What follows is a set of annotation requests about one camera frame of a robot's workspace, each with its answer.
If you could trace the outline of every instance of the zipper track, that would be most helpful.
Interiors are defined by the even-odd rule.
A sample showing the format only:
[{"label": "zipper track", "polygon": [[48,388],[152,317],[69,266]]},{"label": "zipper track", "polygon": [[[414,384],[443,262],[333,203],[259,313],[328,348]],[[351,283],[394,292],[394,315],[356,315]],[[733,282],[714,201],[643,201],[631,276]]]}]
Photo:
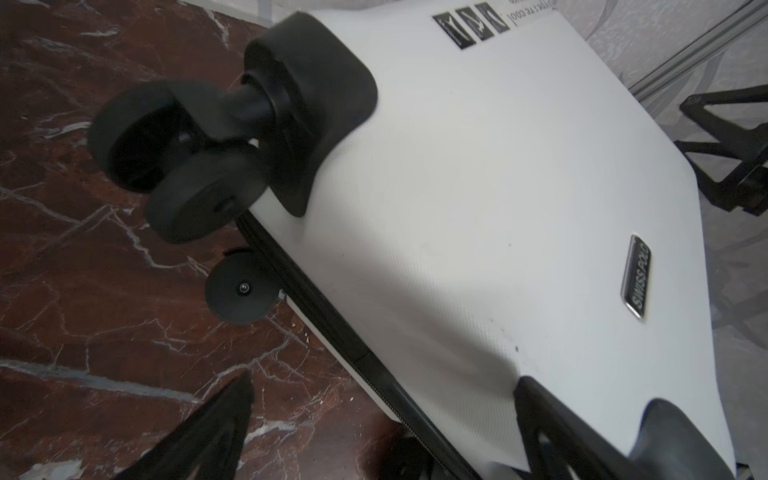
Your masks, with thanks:
[{"label": "zipper track", "polygon": [[[261,257],[262,260],[265,262],[265,266],[268,266],[270,270],[272,270],[278,278],[281,280],[285,280],[283,277],[286,275],[290,275],[290,267],[293,267],[294,270],[301,271],[299,267],[288,257],[287,253],[285,253],[282,248],[280,248],[279,245],[277,245],[276,241],[269,235],[269,233],[264,230],[264,228],[261,226],[261,224],[256,220],[256,218],[250,213],[246,212],[236,220],[237,229],[240,231],[240,234],[243,235],[245,240],[250,245],[251,249],[253,249],[255,252],[257,252]],[[268,245],[266,245],[267,242],[271,241],[271,243],[274,243],[277,249],[280,249],[280,252],[289,259],[290,265],[280,265],[280,259],[277,261],[270,260],[270,254],[271,257],[276,257],[274,255],[274,252],[269,251]],[[308,278],[306,279],[307,282],[311,284],[311,280]],[[307,318],[312,319],[313,316],[310,315],[310,312],[313,312],[314,310],[318,310],[319,308],[313,305],[313,302],[311,302],[309,299],[305,298],[306,296],[311,296],[308,292],[303,291],[296,291],[293,293],[297,293],[298,295],[291,295],[291,292],[289,292],[289,296],[291,299],[297,304],[297,306],[301,309],[302,312],[307,316]],[[411,432],[411,434],[416,438],[416,440],[421,444],[421,446],[430,454],[430,456],[435,460],[435,462],[440,465],[444,470],[449,472],[451,475],[453,475],[455,478],[458,478],[459,480],[481,480],[480,476],[475,472],[475,470],[467,463],[466,460],[463,459],[463,457],[460,456],[460,454],[451,447],[453,450],[453,453],[455,453],[455,456],[457,457],[456,460],[459,462],[459,464],[463,464],[465,466],[465,469],[467,470],[467,475],[457,475],[453,470],[451,470],[441,459],[440,455],[436,455],[434,450],[430,448],[427,445],[427,442],[424,441],[424,439],[416,432],[416,430],[410,425],[408,421],[405,420],[403,415],[400,413],[399,409],[396,408],[387,398],[385,395],[382,394],[379,387],[376,386],[376,384],[366,375],[358,366],[357,362],[361,359],[365,358],[367,355],[371,355],[374,358],[376,358],[376,361],[380,363],[380,360],[378,360],[378,357],[375,356],[373,352],[371,352],[369,349],[367,349],[367,353],[362,355],[357,360],[353,359],[349,355],[348,349],[345,349],[342,345],[340,345],[336,340],[336,335],[333,334],[333,332],[330,332],[326,325],[321,322],[313,321],[313,325],[323,334],[323,336],[333,345],[333,348],[336,349],[336,351],[341,355],[342,358],[355,370],[355,372],[360,375],[360,378],[362,378],[366,384],[368,384],[369,387],[376,393],[376,395],[389,407],[390,410],[392,410],[393,413],[397,416],[397,418],[400,420],[400,422]],[[447,445],[450,445],[450,442],[448,442],[447,439],[445,439],[445,443]]]}]

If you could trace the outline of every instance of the swiss polo logo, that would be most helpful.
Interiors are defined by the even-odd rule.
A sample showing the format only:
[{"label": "swiss polo logo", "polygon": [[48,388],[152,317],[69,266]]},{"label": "swiss polo logo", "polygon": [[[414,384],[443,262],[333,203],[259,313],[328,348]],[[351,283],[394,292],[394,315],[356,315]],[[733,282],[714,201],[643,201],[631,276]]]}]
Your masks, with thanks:
[{"label": "swiss polo logo", "polygon": [[629,243],[627,266],[624,268],[624,282],[621,286],[621,299],[624,305],[642,319],[645,314],[650,274],[650,248],[637,235]]}]

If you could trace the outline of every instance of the suitcase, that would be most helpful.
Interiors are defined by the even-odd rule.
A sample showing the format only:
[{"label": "suitcase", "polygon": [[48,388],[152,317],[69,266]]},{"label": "suitcase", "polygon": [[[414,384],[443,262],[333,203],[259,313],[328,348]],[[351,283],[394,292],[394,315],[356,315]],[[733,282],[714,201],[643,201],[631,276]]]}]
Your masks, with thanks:
[{"label": "suitcase", "polygon": [[455,478],[732,478],[694,171],[547,0],[298,13],[88,146],[207,299],[279,291]]}]

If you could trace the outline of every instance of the metal frame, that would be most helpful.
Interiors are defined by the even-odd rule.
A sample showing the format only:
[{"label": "metal frame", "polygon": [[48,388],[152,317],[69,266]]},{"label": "metal frame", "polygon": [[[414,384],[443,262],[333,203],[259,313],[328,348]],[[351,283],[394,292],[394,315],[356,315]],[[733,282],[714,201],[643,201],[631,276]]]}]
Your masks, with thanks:
[{"label": "metal frame", "polygon": [[679,77],[693,70],[717,52],[737,40],[741,35],[768,18],[768,0],[751,0],[730,17],[710,29],[659,68],[646,75],[629,91],[638,101],[657,93]]}]

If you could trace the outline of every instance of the textured plastic surface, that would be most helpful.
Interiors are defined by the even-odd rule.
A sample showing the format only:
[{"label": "textured plastic surface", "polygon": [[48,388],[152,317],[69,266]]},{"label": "textured plastic surface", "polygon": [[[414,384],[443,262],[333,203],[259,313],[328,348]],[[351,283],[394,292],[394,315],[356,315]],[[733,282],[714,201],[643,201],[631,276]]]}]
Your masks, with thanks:
[{"label": "textured plastic surface", "polygon": [[[693,171],[558,13],[460,50],[432,16],[464,6],[316,13],[379,103],[304,218],[269,191],[251,211],[484,478],[527,467],[520,375],[624,454],[669,400],[734,465]],[[633,234],[642,321],[620,295]]]}]

